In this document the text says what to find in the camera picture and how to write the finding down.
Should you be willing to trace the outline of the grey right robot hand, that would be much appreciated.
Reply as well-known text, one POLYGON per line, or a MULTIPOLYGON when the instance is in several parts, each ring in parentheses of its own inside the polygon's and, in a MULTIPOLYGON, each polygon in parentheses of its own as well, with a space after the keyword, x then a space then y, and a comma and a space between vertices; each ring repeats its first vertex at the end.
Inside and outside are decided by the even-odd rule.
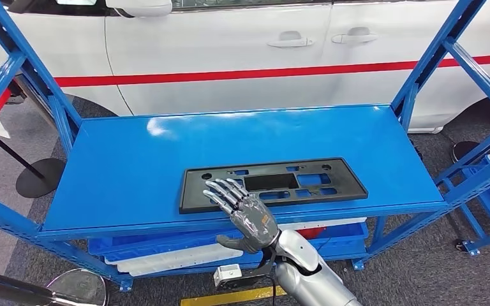
POLYGON ((234 179, 205 182, 204 196, 215 202, 226 213, 242 238, 218 235, 217 243, 223 247, 250 254, 271 246, 279 235, 278 224, 261 199, 250 193, 234 179))

